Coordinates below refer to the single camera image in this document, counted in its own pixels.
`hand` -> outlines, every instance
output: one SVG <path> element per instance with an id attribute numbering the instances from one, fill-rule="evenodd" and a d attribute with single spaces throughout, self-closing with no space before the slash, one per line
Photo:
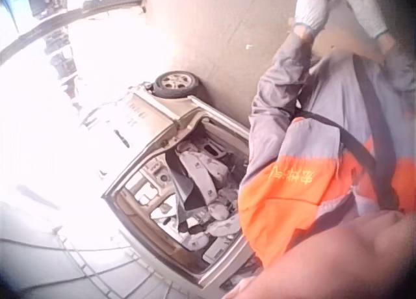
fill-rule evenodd
<path id="1" fill-rule="evenodd" d="M 328 16 L 328 0 L 298 0 L 295 27 L 303 25 L 312 37 L 316 37 L 325 27 Z"/>
<path id="2" fill-rule="evenodd" d="M 358 22 L 371 38 L 378 38 L 388 31 L 377 0 L 347 0 Z"/>

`rim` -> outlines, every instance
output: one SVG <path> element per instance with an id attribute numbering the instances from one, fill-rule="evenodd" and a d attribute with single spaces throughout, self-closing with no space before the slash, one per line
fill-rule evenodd
<path id="1" fill-rule="evenodd" d="M 180 90 L 192 84 L 192 77 L 185 73 L 171 73 L 162 79 L 162 85 L 167 89 Z"/>

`black strap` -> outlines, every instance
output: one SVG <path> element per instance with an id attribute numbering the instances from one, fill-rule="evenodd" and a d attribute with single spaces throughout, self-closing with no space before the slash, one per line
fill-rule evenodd
<path id="1" fill-rule="evenodd" d="M 296 116 L 311 118 L 323 124 L 338 128 L 340 131 L 341 142 L 344 144 L 345 148 L 354 155 L 358 163 L 362 165 L 370 175 L 380 209 L 397 210 L 398 199 L 391 186 L 391 180 L 396 168 L 396 154 L 393 139 L 382 112 L 380 100 L 376 95 L 370 79 L 365 73 L 362 60 L 357 56 L 354 56 L 353 60 L 357 81 L 363 96 L 369 125 L 372 131 L 375 157 L 367 151 L 360 141 L 338 123 L 313 112 L 306 112 L 303 110 L 299 110 Z"/>

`skin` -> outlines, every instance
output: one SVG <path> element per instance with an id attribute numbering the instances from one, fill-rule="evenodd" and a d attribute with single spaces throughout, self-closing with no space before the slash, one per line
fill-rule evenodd
<path id="1" fill-rule="evenodd" d="M 237 299 L 389 298 L 416 261 L 416 214 L 380 212 L 315 235 Z"/>
<path id="2" fill-rule="evenodd" d="M 313 37 L 302 25 L 297 25 L 293 29 L 293 32 L 297 34 L 306 44 L 309 44 L 310 46 L 313 45 Z M 390 52 L 390 50 L 392 50 L 392 48 L 396 46 L 397 42 L 393 38 L 393 36 L 389 32 L 387 32 L 378 37 L 377 44 L 382 54 L 386 56 L 388 52 Z"/>

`ground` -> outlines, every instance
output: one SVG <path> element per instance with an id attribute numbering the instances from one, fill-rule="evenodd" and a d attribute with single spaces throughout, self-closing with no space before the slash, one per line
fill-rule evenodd
<path id="1" fill-rule="evenodd" d="M 411 31 L 403 31 L 412 25 L 402 18 L 404 1 L 382 0 L 382 5 L 389 25 L 411 42 Z M 198 75 L 211 103 L 248 125 L 257 82 L 286 38 L 295 6 L 296 0 L 148 0 L 146 19 L 174 42 L 171 69 Z M 333 46 L 354 47 L 377 59 L 346 7 L 335 10 L 328 28 L 315 45 L 318 54 Z"/>

